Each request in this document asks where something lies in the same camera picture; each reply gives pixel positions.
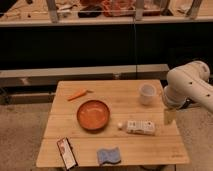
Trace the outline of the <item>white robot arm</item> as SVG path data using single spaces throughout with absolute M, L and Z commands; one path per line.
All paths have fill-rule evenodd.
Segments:
M 168 85 L 164 87 L 162 101 L 164 124 L 170 125 L 176 118 L 176 111 L 188 99 L 200 104 L 213 113 L 213 85 L 209 84 L 210 69 L 202 61 L 193 61 L 171 69 L 166 76 Z

